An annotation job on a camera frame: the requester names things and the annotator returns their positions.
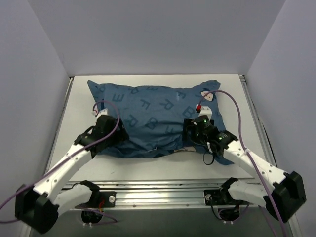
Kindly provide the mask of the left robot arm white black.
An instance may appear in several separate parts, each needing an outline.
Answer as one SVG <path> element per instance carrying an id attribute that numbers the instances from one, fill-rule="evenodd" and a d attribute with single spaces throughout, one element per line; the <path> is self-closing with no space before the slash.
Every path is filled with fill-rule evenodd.
<path id="1" fill-rule="evenodd" d="M 96 124 L 76 138 L 68 152 L 40 181 L 30 186 L 22 185 L 17 190 L 15 217 L 45 234 L 68 210 L 80 205 L 98 207 L 105 197 L 99 186 L 90 181 L 81 181 L 65 192 L 61 190 L 99 152 L 128 138 L 121 119 L 98 116 Z"/>

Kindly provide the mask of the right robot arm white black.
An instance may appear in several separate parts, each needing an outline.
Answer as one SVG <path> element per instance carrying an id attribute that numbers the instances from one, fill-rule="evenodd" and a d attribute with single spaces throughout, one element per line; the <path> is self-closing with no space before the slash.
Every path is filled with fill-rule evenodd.
<path id="1" fill-rule="evenodd" d="M 223 203 L 242 200 L 263 206 L 275 219 L 286 223 L 306 202 L 300 174 L 295 171 L 288 173 L 268 163 L 242 145 L 229 131 L 218 130 L 206 115 L 184 120 L 183 140 L 188 139 L 204 146 L 213 156 L 233 162 L 259 182 L 253 185 L 237 178 L 228 179 L 219 192 Z"/>

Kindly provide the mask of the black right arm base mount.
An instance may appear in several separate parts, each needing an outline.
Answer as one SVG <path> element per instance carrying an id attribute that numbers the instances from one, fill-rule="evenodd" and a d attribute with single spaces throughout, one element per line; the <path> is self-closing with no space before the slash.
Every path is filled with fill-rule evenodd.
<path id="1" fill-rule="evenodd" d="M 205 205 L 211 206 L 211 205 L 229 205 L 230 200 L 228 196 L 219 189 L 210 189 L 210 190 L 204 190 L 204 202 Z"/>

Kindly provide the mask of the blue cartoon print pillowcase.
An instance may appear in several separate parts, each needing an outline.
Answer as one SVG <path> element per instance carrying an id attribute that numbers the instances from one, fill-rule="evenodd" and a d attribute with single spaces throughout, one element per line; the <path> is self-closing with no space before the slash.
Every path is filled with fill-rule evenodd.
<path id="1" fill-rule="evenodd" d="M 214 125 L 225 130 L 219 111 L 217 96 L 213 91 L 221 84 L 209 80 L 192 88 L 167 86 L 126 86 L 112 83 L 98 84 L 89 80 L 88 88 L 99 110 L 107 109 L 116 116 L 119 111 L 129 139 L 106 148 L 100 154 L 115 158 L 158 158 L 178 150 L 191 150 L 203 154 L 200 142 L 182 139 L 185 119 L 195 119 L 196 104 L 212 110 Z"/>

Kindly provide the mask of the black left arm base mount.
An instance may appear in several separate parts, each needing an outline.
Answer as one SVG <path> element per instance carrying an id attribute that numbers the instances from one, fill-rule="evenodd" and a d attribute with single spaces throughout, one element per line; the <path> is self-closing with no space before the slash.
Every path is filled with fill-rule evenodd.
<path id="1" fill-rule="evenodd" d="M 100 192 L 98 198 L 98 208 L 112 208 L 116 205 L 116 195 L 114 191 Z"/>

